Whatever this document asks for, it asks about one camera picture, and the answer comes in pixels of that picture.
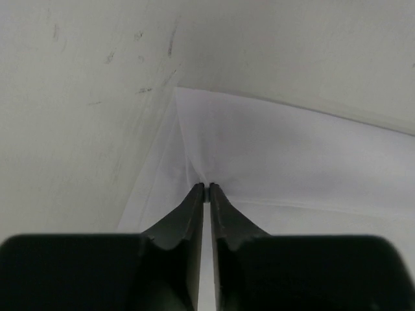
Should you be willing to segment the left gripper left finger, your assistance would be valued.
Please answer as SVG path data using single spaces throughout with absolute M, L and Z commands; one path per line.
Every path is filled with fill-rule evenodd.
M 196 310 L 200 280 L 204 185 L 142 232 L 139 267 L 129 290 L 130 310 Z

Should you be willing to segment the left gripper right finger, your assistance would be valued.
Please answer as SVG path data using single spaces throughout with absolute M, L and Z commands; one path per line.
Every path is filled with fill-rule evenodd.
M 274 310 L 277 240 L 209 186 L 217 310 Z

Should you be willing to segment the white t shirt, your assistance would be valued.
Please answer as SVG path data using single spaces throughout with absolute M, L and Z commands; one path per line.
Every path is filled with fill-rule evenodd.
M 147 230 L 197 183 L 197 310 L 217 310 L 211 183 L 277 240 L 274 310 L 414 309 L 413 136 L 178 88 L 119 228 Z

